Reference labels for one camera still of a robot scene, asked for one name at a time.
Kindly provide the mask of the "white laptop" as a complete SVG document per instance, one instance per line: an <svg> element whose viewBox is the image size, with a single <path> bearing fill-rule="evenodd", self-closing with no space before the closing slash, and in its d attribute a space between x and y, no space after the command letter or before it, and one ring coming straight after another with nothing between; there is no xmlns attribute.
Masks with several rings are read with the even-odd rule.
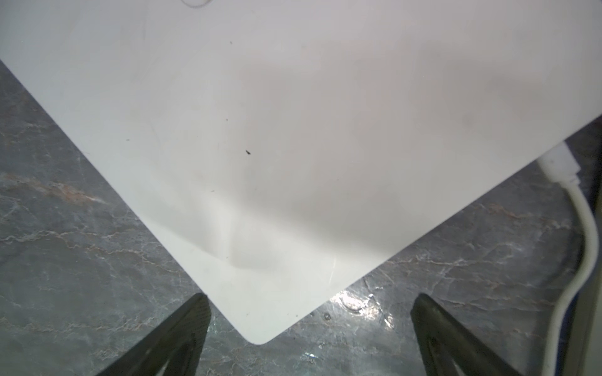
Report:
<svg viewBox="0 0 602 376"><path fill-rule="evenodd" d="M601 113L599 1L4 1L1 60L250 343Z"/></svg>

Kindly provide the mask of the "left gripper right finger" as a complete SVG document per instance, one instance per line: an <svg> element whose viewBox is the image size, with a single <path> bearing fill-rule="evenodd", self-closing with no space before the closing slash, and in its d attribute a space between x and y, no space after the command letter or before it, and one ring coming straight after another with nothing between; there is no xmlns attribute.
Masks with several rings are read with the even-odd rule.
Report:
<svg viewBox="0 0 602 376"><path fill-rule="evenodd" d="M427 294L412 307L412 323L428 375L518 375Z"/></svg>

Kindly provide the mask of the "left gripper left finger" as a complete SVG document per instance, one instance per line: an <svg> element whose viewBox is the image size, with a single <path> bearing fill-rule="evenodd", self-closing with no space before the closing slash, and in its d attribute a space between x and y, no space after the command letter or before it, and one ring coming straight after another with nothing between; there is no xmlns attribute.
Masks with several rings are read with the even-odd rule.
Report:
<svg viewBox="0 0 602 376"><path fill-rule="evenodd" d="M194 375L211 321L209 299L197 293L101 375Z"/></svg>

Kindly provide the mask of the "silver laptop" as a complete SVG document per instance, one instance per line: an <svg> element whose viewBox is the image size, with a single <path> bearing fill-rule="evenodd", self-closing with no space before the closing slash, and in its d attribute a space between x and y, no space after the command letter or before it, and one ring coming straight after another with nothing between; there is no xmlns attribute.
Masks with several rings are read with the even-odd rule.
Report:
<svg viewBox="0 0 602 376"><path fill-rule="evenodd" d="M575 300L561 375L601 375L601 250Z"/></svg>

